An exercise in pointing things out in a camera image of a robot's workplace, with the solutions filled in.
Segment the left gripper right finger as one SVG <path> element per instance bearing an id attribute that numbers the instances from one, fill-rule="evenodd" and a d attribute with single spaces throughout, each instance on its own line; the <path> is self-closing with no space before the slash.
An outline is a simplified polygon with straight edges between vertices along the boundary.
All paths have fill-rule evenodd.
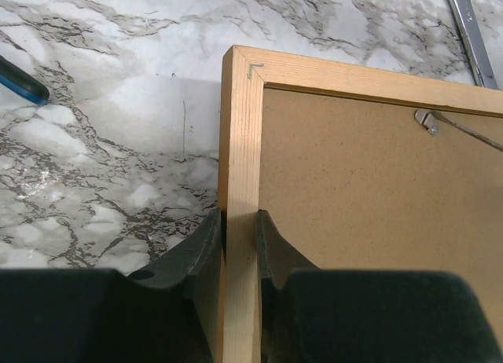
<path id="1" fill-rule="evenodd" d="M 469 285 L 438 271 L 320 269 L 256 215 L 264 362 L 492 362 Z"/>

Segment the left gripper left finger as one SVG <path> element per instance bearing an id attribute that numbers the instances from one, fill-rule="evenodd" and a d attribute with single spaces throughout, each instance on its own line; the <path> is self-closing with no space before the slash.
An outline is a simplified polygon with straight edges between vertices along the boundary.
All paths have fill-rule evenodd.
<path id="1" fill-rule="evenodd" d="M 116 269 L 3 269 L 4 362 L 213 362 L 221 213 L 125 275 Z"/>

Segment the brown wooden picture frame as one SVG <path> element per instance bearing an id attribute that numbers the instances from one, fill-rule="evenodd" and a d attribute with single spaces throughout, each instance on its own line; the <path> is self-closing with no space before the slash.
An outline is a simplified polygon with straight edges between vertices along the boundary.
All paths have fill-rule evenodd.
<path id="1" fill-rule="evenodd" d="M 264 362 L 256 215 L 323 270 L 464 280 L 502 359 L 502 93 L 231 47 L 222 62 L 218 205 L 224 362 Z"/>

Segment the yellow black screwdriver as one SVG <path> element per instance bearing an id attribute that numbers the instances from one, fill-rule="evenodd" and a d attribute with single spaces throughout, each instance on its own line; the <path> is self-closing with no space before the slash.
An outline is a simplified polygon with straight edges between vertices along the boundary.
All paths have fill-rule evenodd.
<path id="1" fill-rule="evenodd" d="M 482 143 L 484 143 L 486 145 L 489 145 L 491 148 L 496 149 L 499 152 L 503 152 L 502 144 L 500 144 L 494 140 L 491 140 L 488 137 L 483 136 L 482 134 L 475 132 L 474 130 L 469 129 L 466 126 L 463 126 L 460 123 L 453 121 L 452 119 L 447 118 L 446 116 L 444 116 L 440 112 L 433 112 L 432 115 L 436 119 L 454 127 L 455 129 L 469 135 L 470 137 L 475 138 L 476 140 L 481 141 Z"/>

